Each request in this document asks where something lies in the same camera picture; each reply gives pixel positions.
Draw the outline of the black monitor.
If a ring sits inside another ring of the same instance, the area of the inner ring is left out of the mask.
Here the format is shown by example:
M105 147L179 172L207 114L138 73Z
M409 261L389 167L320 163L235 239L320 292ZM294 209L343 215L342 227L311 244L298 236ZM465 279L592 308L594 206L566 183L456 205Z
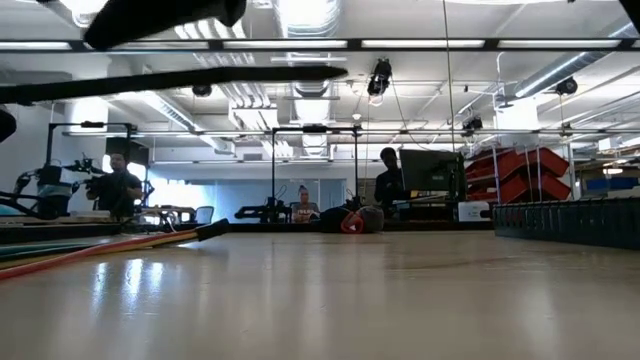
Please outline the black monitor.
M467 181L461 153L403 149L399 157L405 191L440 191L450 200L466 200Z

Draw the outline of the black slotted cable raceway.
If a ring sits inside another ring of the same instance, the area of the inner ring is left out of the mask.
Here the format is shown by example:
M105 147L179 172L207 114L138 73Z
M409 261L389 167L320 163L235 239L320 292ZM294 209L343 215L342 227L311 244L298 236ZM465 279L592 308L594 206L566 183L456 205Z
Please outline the black slotted cable raceway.
M640 251L640 197L500 204L495 234Z

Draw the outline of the red storage bin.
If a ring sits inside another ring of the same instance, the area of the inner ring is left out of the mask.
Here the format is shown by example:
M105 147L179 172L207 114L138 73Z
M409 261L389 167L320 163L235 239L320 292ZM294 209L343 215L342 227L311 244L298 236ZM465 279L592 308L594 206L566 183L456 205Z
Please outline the red storage bin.
M524 203L538 201L564 201L570 195L570 187L558 178L543 173L541 178L528 178L526 174L516 174L510 180L500 183L502 203Z
M536 148L527 152L504 152L497 157L497 166L501 180L527 167L532 167L532 174L540 168L543 172L561 177L569 168L569 162L548 148Z

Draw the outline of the white box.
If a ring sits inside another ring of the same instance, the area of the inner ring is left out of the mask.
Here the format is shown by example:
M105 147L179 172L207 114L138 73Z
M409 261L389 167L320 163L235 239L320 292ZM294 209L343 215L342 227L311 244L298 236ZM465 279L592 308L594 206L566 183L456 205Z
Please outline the white box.
M457 205L458 222L491 222L492 210L487 202L459 202Z

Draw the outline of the black cable bundle sleeve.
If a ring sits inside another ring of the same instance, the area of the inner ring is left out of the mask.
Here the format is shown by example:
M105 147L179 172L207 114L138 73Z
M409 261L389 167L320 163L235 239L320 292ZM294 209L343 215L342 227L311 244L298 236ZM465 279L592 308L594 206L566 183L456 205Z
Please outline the black cable bundle sleeve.
M195 229L197 239L205 241L217 236L224 235L230 231L230 223L226 218L213 222L211 224L202 225Z

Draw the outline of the person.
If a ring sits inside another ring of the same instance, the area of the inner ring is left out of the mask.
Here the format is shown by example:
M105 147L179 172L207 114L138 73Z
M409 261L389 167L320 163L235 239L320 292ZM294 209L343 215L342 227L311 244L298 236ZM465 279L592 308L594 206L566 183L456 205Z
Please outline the person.
M381 150L380 159L386 171L376 177L374 198L384 211L390 211L394 201L408 199L409 193L404 189L396 151L386 147Z
M291 206L292 220L294 223L310 223L320 215L320 210L315 202L309 197L309 191L301 185L298 190L299 201Z
M143 197L142 182L127 169L127 165L123 154L112 153L112 171L93 180L85 193L88 200L97 202L97 210L108 211L117 220L131 218L135 201Z

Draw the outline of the black zip tie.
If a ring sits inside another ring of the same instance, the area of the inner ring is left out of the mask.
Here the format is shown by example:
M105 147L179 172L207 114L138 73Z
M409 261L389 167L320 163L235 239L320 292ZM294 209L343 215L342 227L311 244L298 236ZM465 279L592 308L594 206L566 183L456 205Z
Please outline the black zip tie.
M322 81L344 77L344 68L319 66L215 67L123 77L0 87L0 104L29 106L42 101L96 97L125 92L217 85L231 82Z

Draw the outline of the blue storage bins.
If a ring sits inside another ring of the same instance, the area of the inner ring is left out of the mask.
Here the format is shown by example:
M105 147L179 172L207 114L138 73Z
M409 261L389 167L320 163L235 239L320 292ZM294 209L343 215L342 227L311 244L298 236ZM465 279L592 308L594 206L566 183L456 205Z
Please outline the blue storage bins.
M640 186L640 179L635 177L614 177L591 179L586 182L588 191L618 191L629 190L636 186Z

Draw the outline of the black background frame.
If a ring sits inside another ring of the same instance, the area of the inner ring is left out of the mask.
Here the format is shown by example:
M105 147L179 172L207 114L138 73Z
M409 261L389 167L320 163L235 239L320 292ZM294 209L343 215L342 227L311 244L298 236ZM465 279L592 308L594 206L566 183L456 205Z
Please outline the black background frame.
M354 139L354 151L358 150L358 137L363 131L360 125L354 125L350 127L329 127L326 125L305 125L301 128L290 127L274 127L271 130L266 130L265 134L271 136L272 140L272 161L271 161L271 180L274 186L275 184L275 140L276 135L279 132L302 134L302 135L350 135Z
M94 122L94 121L83 121L81 123L62 123L62 122L52 122L48 124L48 133L47 133L47 145L46 145L46 156L44 166L51 166L52 153L53 153L53 138L54 132L58 127L80 127L85 129L98 129L98 128L108 128L109 126L118 126L123 127L125 129L125 147L123 157L125 162L130 160L131 154L131 139L134 133L135 126L131 123L126 122ZM84 157L82 160L76 160L73 164L70 165L60 165L60 168L76 172L76 173L86 173L86 174L104 174L104 171L98 169L93 166L92 159Z

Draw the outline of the silver ventilation duct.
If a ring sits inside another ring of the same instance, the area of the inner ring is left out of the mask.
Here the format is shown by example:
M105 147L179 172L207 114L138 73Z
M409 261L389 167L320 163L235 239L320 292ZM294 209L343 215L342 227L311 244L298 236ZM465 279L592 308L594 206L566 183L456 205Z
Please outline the silver ventilation duct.
M640 40L640 30L631 21L596 36L562 40L560 57L524 80L506 85L504 95L509 101L534 96L609 56L624 41L632 40Z
M279 0L278 11L283 34L289 38L329 38L336 33L342 0ZM331 102L322 97L332 95L332 83L296 82L293 101L296 120L302 126L326 126Z

